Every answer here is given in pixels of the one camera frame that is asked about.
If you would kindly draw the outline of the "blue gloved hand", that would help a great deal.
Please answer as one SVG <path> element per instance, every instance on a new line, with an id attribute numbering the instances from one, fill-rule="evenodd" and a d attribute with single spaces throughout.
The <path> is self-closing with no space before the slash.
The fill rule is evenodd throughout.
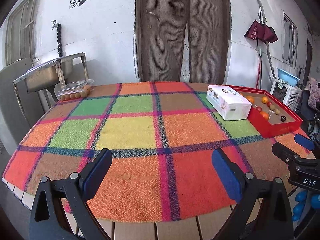
<path id="1" fill-rule="evenodd" d="M 303 214 L 307 213 L 311 208 L 319 210 L 319 194 L 302 190 L 296 195 L 295 201 L 297 204 L 293 208 L 293 222 L 300 220 Z"/>

